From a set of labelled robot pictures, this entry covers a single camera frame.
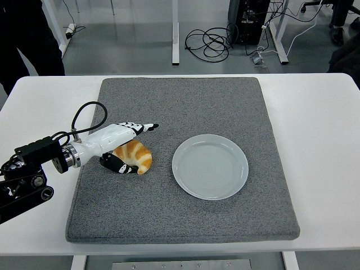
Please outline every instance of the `shoe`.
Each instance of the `shoe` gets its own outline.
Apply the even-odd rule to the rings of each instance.
[[[343,31],[342,27],[330,29],[331,41],[337,46],[344,45]]]
[[[351,24],[350,27],[360,33],[360,21],[357,17]]]

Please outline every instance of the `robotic hand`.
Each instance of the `robotic hand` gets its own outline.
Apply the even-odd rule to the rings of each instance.
[[[105,111],[104,120],[89,129],[76,131],[74,123],[80,111],[89,104],[98,104]],[[103,124],[107,117],[106,108],[99,102],[89,102],[82,106],[76,114],[70,133],[58,132],[52,137],[45,137],[29,145],[15,149],[15,154],[1,166],[0,181],[0,224],[12,219],[39,204],[48,201],[54,190],[47,185],[47,178],[41,164],[52,160],[55,168],[64,173],[68,168],[85,165],[93,156],[102,154],[131,141],[145,131],[152,131],[157,124],[120,123],[111,124],[83,139],[78,133],[89,131]],[[75,140],[68,143],[69,135]],[[60,145],[59,140],[67,136],[67,141]]]
[[[131,122],[109,125],[84,139],[76,139],[63,147],[67,168],[63,168],[57,159],[53,163],[56,169],[63,173],[70,166],[77,168],[85,165],[93,156],[101,157],[102,154],[131,141],[140,133],[153,131],[158,126],[158,124],[139,125]]]

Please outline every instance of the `person's leg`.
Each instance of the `person's leg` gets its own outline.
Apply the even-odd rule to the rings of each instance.
[[[14,29],[6,14],[6,8],[0,3],[0,83],[5,92],[9,95],[16,81],[22,77],[29,76],[16,46],[14,43]]]
[[[18,0],[16,45],[40,76],[65,75],[62,53],[48,26],[41,0]]]
[[[343,26],[347,19],[350,6],[354,3],[354,0],[338,0],[333,6],[330,29],[330,37],[334,44],[341,46],[344,44],[343,38]]]

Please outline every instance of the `black pants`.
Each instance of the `black pants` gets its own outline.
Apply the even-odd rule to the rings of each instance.
[[[0,0],[0,83],[8,95],[18,79],[29,76],[17,49],[38,75],[65,75],[41,0]]]
[[[349,8],[353,3],[354,0],[338,0],[337,3],[332,6],[331,23],[335,26],[344,26]]]

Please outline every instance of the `white plate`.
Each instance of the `white plate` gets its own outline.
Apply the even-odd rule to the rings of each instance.
[[[241,190],[249,165],[243,151],[229,139],[202,134],[187,139],[176,149],[173,173],[192,196],[221,200]]]

